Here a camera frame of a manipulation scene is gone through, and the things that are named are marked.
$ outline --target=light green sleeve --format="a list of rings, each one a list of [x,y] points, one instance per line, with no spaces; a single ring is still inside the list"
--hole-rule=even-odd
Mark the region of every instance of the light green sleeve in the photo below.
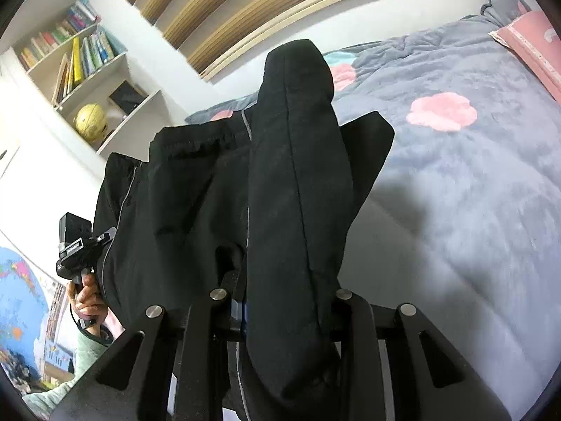
[[[23,396],[23,401],[39,419],[49,419],[50,414],[60,403],[62,398],[86,371],[99,359],[107,348],[81,333],[78,333],[78,346],[76,348],[75,377],[55,389],[47,392],[37,392]]]

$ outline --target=pink pillow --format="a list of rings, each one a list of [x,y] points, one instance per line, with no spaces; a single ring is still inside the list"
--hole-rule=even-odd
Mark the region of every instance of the pink pillow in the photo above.
[[[561,40],[543,11],[531,11],[497,34],[561,103]]]

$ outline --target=yellow globe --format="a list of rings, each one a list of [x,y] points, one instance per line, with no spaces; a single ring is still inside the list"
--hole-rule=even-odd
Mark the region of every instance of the yellow globe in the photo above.
[[[99,104],[86,104],[78,111],[74,126],[87,142],[95,142],[107,131],[107,116]]]

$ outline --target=black garment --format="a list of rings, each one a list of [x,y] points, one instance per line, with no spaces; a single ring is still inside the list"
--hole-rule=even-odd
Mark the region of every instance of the black garment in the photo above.
[[[107,163],[94,231],[119,225],[97,276],[125,327],[155,303],[187,311],[246,259],[247,340],[229,348],[229,399],[248,421],[338,416],[330,306],[393,130],[378,113],[339,128],[332,98],[322,55],[291,42],[269,54],[252,108],[163,129],[149,163]]]

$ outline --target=silver screw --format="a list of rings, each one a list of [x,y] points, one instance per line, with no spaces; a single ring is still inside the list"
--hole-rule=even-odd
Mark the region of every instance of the silver screw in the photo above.
[[[350,298],[352,298],[352,291],[344,288],[338,289],[335,294],[339,299],[343,301],[348,301]]]
[[[404,303],[399,310],[406,316],[413,316],[417,313],[417,308],[412,303]]]
[[[146,309],[146,316],[148,318],[157,318],[163,312],[163,309],[159,305],[151,305]]]
[[[222,301],[226,296],[228,296],[228,291],[224,288],[213,289],[210,292],[210,297],[215,301]]]

